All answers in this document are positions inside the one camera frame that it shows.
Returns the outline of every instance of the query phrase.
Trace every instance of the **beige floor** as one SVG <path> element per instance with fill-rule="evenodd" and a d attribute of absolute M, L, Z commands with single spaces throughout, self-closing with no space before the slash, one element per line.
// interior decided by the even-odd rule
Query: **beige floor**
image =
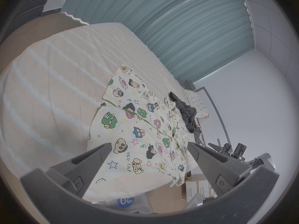
<path fill-rule="evenodd" d="M 32 43 L 50 37 L 64 30 L 82 26 L 79 21 L 73 20 L 64 13 L 55 13 L 45 17 L 36 18 L 12 33 L 0 46 L 0 74 Z M 39 222 L 48 223 L 39 211 L 33 206 L 26 195 L 20 180 L 15 177 L 0 159 L 0 174 L 12 194 Z M 185 201 L 181 200 L 181 187 L 164 185 L 147 193 L 155 213 L 170 213 L 180 211 Z"/>

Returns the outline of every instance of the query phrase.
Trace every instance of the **curtain fold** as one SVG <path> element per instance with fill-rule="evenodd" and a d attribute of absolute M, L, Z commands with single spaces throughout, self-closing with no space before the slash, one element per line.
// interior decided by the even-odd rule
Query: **curtain fold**
<path fill-rule="evenodd" d="M 62 11 L 89 24 L 124 24 L 182 81 L 254 48 L 244 0 L 66 0 Z"/>

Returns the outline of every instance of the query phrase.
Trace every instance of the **blue star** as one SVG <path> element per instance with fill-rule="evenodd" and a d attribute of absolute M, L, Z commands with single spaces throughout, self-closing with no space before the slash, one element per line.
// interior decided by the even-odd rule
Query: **blue star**
<path fill-rule="evenodd" d="M 109 162 L 109 163 L 107 163 L 107 164 L 110 165 L 109 169 L 111 169 L 111 168 L 115 168 L 115 169 L 117 169 L 116 165 L 118 165 L 118 162 L 113 162 L 113 161 L 111 160 L 111 162 Z"/>

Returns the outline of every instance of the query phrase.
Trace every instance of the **pink star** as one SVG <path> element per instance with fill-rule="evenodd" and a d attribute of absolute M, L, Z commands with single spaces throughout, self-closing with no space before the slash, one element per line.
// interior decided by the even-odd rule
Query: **pink star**
<path fill-rule="evenodd" d="M 133 139 L 133 141 L 131 143 L 134 144 L 134 146 L 135 146 L 136 144 L 138 144 L 138 141 Z"/>

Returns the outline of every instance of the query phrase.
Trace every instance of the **blue circle label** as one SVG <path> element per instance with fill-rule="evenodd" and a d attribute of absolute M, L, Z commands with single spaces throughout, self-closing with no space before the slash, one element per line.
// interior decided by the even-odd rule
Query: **blue circle label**
<path fill-rule="evenodd" d="M 132 206 L 133 202 L 134 202 L 134 198 L 133 197 L 121 198 L 121 199 L 117 200 L 117 204 L 121 208 L 128 208 L 128 207 Z"/>

